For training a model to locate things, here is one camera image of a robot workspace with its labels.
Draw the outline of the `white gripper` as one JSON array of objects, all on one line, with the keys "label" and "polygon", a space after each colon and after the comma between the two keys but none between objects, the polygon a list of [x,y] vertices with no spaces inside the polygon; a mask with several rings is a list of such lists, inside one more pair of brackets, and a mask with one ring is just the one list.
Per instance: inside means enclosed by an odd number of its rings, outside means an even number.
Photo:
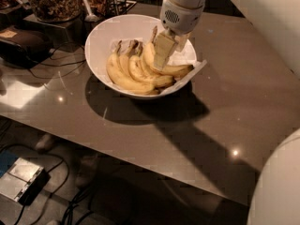
[{"label": "white gripper", "polygon": [[163,0],[160,20],[166,30],[159,33],[155,41],[155,69],[162,70],[174,50],[183,51],[190,32],[202,16],[203,7],[202,0]]}]

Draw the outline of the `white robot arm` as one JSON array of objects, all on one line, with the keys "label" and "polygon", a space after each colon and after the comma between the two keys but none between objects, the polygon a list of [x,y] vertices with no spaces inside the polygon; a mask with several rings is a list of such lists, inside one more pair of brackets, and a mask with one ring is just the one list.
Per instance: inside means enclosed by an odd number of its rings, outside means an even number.
[{"label": "white robot arm", "polygon": [[[183,46],[206,0],[163,0],[165,33]],[[231,0],[295,78],[300,73],[300,0]],[[247,225],[300,225],[300,128],[291,132],[263,165]]]}]

